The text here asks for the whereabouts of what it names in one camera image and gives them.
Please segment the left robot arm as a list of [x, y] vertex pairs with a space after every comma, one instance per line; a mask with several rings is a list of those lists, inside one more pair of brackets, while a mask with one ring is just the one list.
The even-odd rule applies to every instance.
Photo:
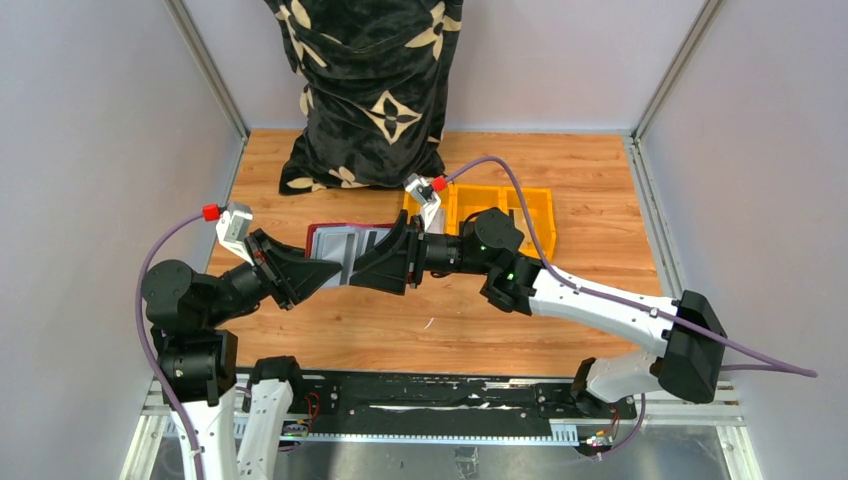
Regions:
[[256, 362], [246, 385], [248, 417], [235, 437], [237, 336], [223, 324], [256, 312], [272, 298], [289, 310], [338, 274], [338, 262], [313, 259], [261, 230], [246, 238], [248, 259], [213, 276], [181, 260], [146, 262], [137, 287], [137, 317], [151, 327], [147, 354], [171, 409], [187, 479], [271, 479], [287, 413], [306, 400], [293, 356]]

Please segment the red leather card holder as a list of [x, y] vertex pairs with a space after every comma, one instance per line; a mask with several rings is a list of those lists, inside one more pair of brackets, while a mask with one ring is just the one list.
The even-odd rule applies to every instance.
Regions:
[[342, 268], [321, 289], [349, 284], [354, 263], [391, 230], [391, 224], [321, 223], [307, 229], [306, 252], [311, 259], [334, 261]]

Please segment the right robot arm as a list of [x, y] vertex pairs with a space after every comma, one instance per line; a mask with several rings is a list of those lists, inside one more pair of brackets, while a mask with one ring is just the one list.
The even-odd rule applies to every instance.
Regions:
[[695, 404], [714, 400], [726, 333], [704, 295], [644, 296], [570, 276], [521, 253], [523, 239], [497, 208], [472, 214], [459, 235], [427, 233], [401, 212], [388, 234], [356, 259], [349, 282], [402, 295], [427, 272], [482, 275], [482, 295], [503, 312], [572, 320], [639, 346], [580, 364], [570, 393], [584, 417], [658, 390]]

